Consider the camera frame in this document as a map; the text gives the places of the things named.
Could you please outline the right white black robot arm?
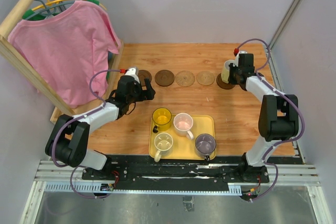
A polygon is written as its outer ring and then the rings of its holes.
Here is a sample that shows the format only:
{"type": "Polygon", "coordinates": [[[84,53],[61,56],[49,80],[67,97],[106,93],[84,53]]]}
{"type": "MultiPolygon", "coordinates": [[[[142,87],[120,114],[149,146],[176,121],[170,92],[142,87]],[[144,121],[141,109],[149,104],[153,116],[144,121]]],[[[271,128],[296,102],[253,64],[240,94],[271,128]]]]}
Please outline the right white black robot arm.
{"type": "Polygon", "coordinates": [[[243,155],[244,165],[238,168],[238,177],[250,182],[257,175],[256,167],[266,164],[276,148],[296,136],[299,131],[298,98],[275,89],[254,66],[254,55],[235,50],[235,60],[229,67],[228,83],[238,85],[261,102],[258,119],[259,137],[243,155]]]}

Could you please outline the pale green mug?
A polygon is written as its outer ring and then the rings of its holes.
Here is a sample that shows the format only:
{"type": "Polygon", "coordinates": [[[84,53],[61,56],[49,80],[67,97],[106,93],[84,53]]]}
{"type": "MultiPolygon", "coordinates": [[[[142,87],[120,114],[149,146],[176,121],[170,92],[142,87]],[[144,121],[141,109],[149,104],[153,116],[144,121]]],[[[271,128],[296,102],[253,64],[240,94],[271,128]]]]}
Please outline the pale green mug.
{"type": "Polygon", "coordinates": [[[221,71],[221,80],[226,83],[226,84],[229,84],[229,75],[230,75],[230,67],[229,65],[230,64],[233,64],[233,66],[235,66],[235,61],[234,60],[227,60],[225,63],[224,63],[224,66],[222,68],[222,71],[221,71]]]}

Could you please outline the dark brown coaster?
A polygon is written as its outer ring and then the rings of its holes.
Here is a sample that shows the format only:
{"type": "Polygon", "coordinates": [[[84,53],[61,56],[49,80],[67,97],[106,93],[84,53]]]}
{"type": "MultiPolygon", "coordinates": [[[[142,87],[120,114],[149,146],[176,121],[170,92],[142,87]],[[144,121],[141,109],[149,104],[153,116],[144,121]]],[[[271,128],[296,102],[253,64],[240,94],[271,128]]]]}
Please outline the dark brown coaster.
{"type": "Polygon", "coordinates": [[[218,74],[216,78],[216,83],[220,88],[225,89],[225,90],[230,90],[235,87],[233,84],[225,83],[221,78],[221,74],[218,74]]]}
{"type": "Polygon", "coordinates": [[[145,79],[149,79],[149,81],[152,81],[152,75],[147,70],[139,70],[138,77],[142,86],[145,85],[145,79]]]}

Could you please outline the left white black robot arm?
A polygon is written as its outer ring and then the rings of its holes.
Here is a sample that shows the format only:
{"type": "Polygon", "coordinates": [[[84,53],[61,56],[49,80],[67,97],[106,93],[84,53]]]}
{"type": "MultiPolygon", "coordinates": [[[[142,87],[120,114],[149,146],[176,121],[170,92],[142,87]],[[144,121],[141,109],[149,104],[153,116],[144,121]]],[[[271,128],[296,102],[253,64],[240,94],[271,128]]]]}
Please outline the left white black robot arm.
{"type": "Polygon", "coordinates": [[[123,75],[105,103],[86,113],[61,115],[49,137],[45,152],[57,167],[89,167],[100,179],[112,175],[112,166],[107,156],[88,149],[91,133],[98,128],[129,114],[129,106],[138,102],[153,100],[155,90],[148,78],[144,79],[145,89],[133,76],[123,75]]]}

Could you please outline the purple mug black rim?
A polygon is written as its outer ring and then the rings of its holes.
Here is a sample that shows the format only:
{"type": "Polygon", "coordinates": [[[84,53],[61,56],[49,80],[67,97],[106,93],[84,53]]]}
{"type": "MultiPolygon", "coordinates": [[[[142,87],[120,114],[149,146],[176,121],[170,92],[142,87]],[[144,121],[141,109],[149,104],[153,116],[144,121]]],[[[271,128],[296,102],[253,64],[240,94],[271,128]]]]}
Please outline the purple mug black rim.
{"type": "Polygon", "coordinates": [[[207,162],[211,160],[211,155],[215,152],[216,145],[215,138],[207,133],[200,134],[195,139],[195,151],[197,155],[207,162]]]}

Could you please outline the woven rattan coaster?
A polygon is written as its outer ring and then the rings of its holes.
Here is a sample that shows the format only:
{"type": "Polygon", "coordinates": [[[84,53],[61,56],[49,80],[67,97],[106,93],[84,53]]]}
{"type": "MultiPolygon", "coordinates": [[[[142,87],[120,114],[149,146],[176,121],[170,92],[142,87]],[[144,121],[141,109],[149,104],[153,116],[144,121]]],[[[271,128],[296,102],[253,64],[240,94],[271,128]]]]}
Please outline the woven rattan coaster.
{"type": "Polygon", "coordinates": [[[176,74],[175,81],[182,87],[189,87],[195,82],[195,76],[192,72],[184,70],[176,74]]]}
{"type": "Polygon", "coordinates": [[[196,80],[203,86],[209,86],[215,81],[215,76],[209,71],[201,71],[197,74],[196,80]]]}

